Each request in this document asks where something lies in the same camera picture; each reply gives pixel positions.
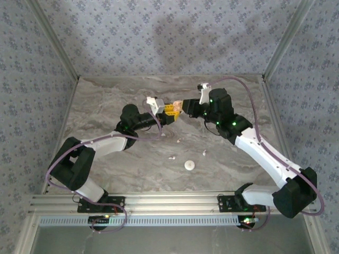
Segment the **black controller board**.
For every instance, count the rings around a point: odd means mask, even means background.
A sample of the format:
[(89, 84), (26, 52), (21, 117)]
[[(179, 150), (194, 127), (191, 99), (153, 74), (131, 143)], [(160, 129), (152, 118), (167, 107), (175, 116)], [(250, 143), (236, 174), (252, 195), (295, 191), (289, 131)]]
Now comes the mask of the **black controller board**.
[(256, 217), (250, 216), (238, 216), (239, 225), (238, 228), (242, 230), (252, 230), (255, 224), (259, 221)]
[(89, 216), (88, 224), (93, 231), (102, 231), (107, 228), (108, 223), (110, 221), (109, 216), (106, 215), (98, 215), (98, 216)]

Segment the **aluminium table side rail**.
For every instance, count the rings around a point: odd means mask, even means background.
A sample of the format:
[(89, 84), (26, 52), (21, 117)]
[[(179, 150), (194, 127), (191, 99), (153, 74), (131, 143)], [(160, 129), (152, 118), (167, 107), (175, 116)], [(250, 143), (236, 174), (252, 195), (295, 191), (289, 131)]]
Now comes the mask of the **aluminium table side rail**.
[[(277, 155), (281, 160), (283, 159), (285, 163), (289, 164), (290, 166), (295, 166), (296, 168), (299, 168), (300, 166), (298, 163), (294, 162), (294, 159), (292, 158), (291, 149), (289, 147), (283, 125), (280, 119), (279, 110), (276, 106), (276, 103), (274, 101), (273, 94), (270, 90), (269, 84), (265, 79), (260, 76), (260, 84), (262, 87), (264, 99), (266, 102), (266, 108), (270, 115), (270, 121), (272, 125), (272, 129), (274, 130), (274, 140), (276, 141), (278, 146), (273, 146), (271, 143), (271, 140), (273, 138), (269, 139), (269, 141), (265, 142), (270, 147), (270, 149), (278, 151), (280, 155)], [(283, 186), (287, 184), (288, 181), (290, 181), (290, 178), (296, 177), (296, 174), (293, 171), (288, 171), (283, 167), (283, 165), (279, 164), (278, 168), (275, 169), (281, 169), (282, 175), (278, 178), (274, 177), (273, 180), (275, 183), (278, 183), (278, 187), (281, 189)]]
[[(62, 122), (60, 129), (59, 129), (56, 146), (55, 146), (55, 148), (52, 152), (52, 155), (53, 155), (52, 159), (56, 155), (58, 149), (61, 146), (63, 136), (64, 136), (64, 133), (65, 133), (67, 119), (68, 119), (68, 116), (69, 116), (69, 111), (70, 111), (70, 108), (72, 106), (72, 102), (73, 102), (73, 99), (74, 99), (74, 95), (75, 95), (75, 92), (76, 92), (78, 81), (79, 81), (79, 77), (76, 79), (76, 81), (74, 81), (74, 87), (72, 88), (72, 91), (71, 91), (71, 94), (70, 94), (70, 99), (68, 100), (68, 104), (67, 104), (67, 107), (66, 107), (66, 111), (63, 114), (63, 122)], [(42, 186), (42, 189), (41, 189), (41, 194), (43, 194), (43, 195), (46, 194), (48, 192), (49, 186), (50, 186), (50, 184), (48, 183), (48, 181), (46, 180), (46, 177), (45, 177), (44, 183), (43, 183), (43, 186)]]

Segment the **aluminium mounting rail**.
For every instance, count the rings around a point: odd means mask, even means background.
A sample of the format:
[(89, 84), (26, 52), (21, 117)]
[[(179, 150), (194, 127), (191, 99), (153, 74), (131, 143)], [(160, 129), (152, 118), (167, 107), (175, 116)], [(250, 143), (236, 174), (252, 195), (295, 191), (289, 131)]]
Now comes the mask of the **aluminium mounting rail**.
[[(219, 212), (217, 197), (232, 192), (116, 193), (123, 196), (129, 215), (213, 215)], [(34, 195), (29, 213), (71, 215), (77, 212), (79, 197), (74, 194)]]

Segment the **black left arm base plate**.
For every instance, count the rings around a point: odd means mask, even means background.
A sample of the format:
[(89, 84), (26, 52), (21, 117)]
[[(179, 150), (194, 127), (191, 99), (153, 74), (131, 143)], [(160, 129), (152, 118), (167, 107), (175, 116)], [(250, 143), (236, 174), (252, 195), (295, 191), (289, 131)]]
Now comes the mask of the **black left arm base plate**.
[[(124, 207), (125, 197), (124, 196), (106, 196), (101, 198), (99, 203), (112, 203)], [(123, 213), (121, 208), (112, 207), (108, 205), (95, 205), (86, 200), (80, 199), (77, 207), (78, 213)]]

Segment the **aluminium frame post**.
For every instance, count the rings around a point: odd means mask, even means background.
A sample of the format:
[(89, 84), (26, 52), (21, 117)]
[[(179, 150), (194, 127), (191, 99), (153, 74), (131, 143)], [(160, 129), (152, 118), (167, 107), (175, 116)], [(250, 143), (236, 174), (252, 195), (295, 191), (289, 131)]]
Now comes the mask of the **aluminium frame post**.
[(47, 16), (45, 15), (42, 7), (40, 6), (38, 0), (25, 0), (29, 8), (31, 9), (35, 19), (39, 23), (41, 29), (43, 30), (45, 36), (47, 37), (49, 43), (53, 47), (56, 55), (58, 56), (59, 60), (61, 61), (65, 71), (70, 76), (70, 78), (77, 82), (79, 76), (68, 57), (61, 41), (58, 39), (57, 34), (53, 30)]
[(281, 40), (278, 43), (276, 50), (274, 51), (270, 61), (267, 64), (267, 67), (263, 73), (264, 81), (269, 81), (274, 72), (276, 71), (280, 61), (288, 50), (289, 45), (293, 41), (293, 38), (298, 33), (304, 19), (306, 18), (308, 12), (314, 5), (316, 0), (300, 0), (295, 12), (293, 13), (288, 26), (286, 27)]

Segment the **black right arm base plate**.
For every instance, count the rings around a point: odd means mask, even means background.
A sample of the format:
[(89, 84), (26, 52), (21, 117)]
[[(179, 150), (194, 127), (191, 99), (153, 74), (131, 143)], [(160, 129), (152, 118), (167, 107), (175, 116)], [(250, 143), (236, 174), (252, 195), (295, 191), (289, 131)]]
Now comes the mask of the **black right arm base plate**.
[(242, 198), (235, 195), (217, 196), (218, 208), (220, 213), (226, 212), (266, 212), (267, 208), (263, 205), (249, 205)]

